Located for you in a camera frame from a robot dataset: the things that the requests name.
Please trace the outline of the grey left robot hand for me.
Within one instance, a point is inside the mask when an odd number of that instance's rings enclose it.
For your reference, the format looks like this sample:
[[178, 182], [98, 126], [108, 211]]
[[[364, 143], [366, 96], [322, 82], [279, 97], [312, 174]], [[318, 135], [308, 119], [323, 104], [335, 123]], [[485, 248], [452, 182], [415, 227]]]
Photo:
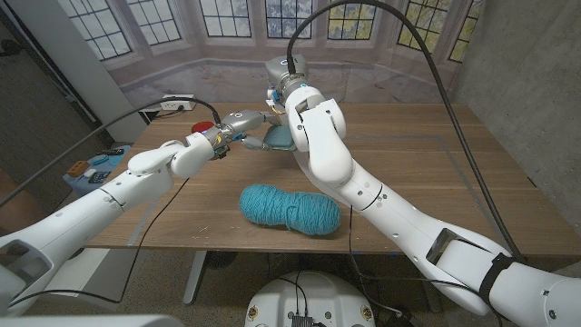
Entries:
[[214, 159], [224, 158], [229, 151], [228, 144], [231, 142], [241, 142], [244, 147], [251, 150], [272, 151], [272, 145], [248, 135], [249, 131], [256, 130], [263, 124], [278, 126], [281, 122], [273, 113], [251, 110], [240, 110], [225, 116], [217, 126], [219, 142], [214, 145]]

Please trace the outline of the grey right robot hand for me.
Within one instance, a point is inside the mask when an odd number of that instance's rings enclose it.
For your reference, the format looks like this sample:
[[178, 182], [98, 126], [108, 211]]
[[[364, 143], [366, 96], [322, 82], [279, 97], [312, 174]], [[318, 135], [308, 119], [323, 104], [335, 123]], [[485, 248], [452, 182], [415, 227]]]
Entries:
[[302, 55], [292, 59], [295, 73], [291, 74], [288, 67], [288, 58], [276, 57], [265, 63], [269, 88], [266, 103], [271, 107], [284, 106], [288, 97], [297, 89], [308, 85], [309, 70]]

